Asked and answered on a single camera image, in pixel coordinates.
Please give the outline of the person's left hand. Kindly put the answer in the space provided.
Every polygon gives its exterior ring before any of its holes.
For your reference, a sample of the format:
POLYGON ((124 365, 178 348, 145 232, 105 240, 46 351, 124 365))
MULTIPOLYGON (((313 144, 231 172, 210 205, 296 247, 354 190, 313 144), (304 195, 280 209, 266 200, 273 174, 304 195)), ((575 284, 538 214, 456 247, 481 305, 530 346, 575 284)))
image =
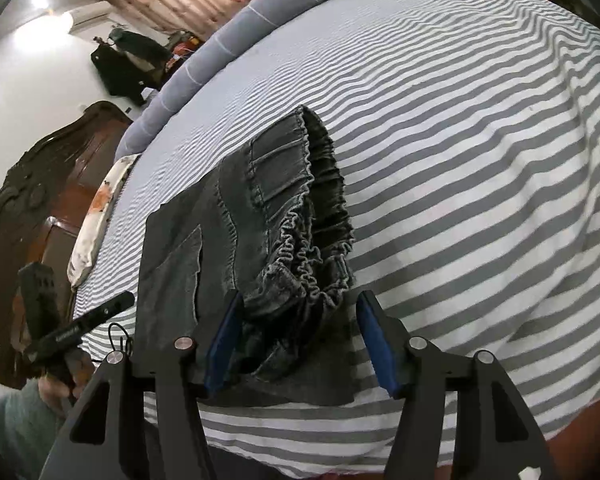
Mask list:
POLYGON ((38 380, 38 393, 48 408, 59 417, 66 418, 94 371, 95 365, 87 352, 71 350, 58 370, 47 372, 38 380))

